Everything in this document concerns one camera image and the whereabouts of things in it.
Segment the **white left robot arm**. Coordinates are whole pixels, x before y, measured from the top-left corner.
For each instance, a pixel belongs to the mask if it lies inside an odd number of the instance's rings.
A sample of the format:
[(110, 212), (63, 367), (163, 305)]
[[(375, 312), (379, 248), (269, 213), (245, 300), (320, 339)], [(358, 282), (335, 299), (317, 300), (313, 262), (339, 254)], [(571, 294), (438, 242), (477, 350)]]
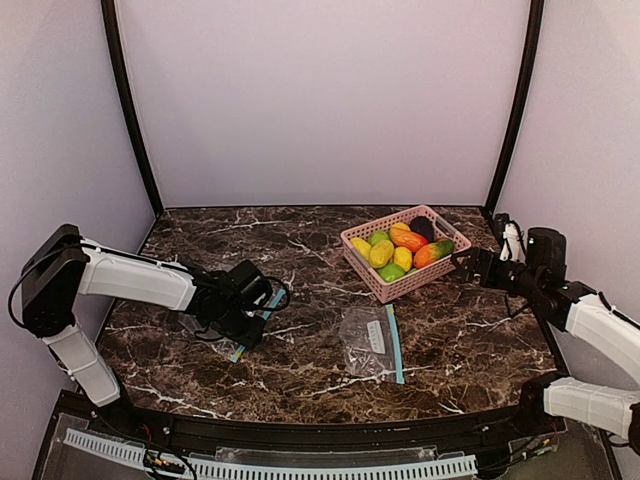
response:
[(263, 313), (275, 310), (275, 280), (244, 260), (229, 270), (152, 259), (106, 247), (63, 224), (24, 264), (7, 295), (7, 313), (40, 339), (97, 408), (121, 401), (125, 388), (83, 331), (81, 297), (132, 301), (191, 317), (245, 349), (262, 339)]

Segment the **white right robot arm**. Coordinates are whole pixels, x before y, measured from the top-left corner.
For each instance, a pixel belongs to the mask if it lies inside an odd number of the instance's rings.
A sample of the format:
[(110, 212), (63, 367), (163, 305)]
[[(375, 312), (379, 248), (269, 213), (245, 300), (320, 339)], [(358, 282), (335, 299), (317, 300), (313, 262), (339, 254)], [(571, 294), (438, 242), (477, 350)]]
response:
[[(505, 241), (506, 255), (483, 248), (455, 253), (462, 278), (524, 299), (536, 319), (588, 345), (633, 382), (639, 380), (639, 324), (606, 296), (566, 278), (567, 241), (559, 231), (536, 227), (524, 240)], [(614, 388), (553, 371), (527, 381), (515, 425), (531, 435), (557, 417), (609, 432), (639, 449), (639, 390)]]

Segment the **clear zip bag yellow slider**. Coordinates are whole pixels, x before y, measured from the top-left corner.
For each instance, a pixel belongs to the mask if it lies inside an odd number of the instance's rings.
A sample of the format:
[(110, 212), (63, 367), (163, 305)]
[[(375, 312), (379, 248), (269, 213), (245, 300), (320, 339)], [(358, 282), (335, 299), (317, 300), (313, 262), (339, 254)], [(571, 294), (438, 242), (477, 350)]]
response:
[[(289, 291), (287, 289), (279, 288), (266, 303), (266, 310), (249, 312), (248, 317), (251, 320), (258, 320), (260, 323), (265, 324), (275, 314), (276, 308), (284, 306), (288, 295)], [(211, 347), (215, 353), (227, 357), (232, 363), (238, 363), (248, 350), (244, 345), (223, 337), (212, 327), (205, 330), (194, 316), (179, 312), (177, 321), (197, 342)]]

